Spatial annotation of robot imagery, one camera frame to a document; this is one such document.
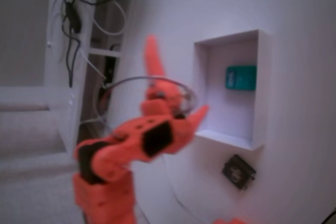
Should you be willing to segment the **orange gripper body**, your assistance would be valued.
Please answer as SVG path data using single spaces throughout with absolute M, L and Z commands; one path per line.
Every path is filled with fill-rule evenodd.
M 113 130 L 114 163 L 150 162 L 162 154 L 174 154 L 188 145 L 196 131 L 196 113 L 179 110 L 181 93 L 176 87 L 150 87 L 140 104 L 141 116 Z

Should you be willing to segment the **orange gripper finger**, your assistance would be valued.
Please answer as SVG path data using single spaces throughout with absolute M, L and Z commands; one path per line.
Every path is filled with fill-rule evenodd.
M 165 70 L 159 52 L 158 42 L 155 36 L 149 35 L 144 46 L 144 63 L 146 75 L 151 77 L 155 86 L 165 86 Z
M 198 127 L 205 119 L 208 109 L 208 105 L 203 105 L 187 117 L 187 121 L 190 124 L 191 129 L 194 133 L 197 131 Z

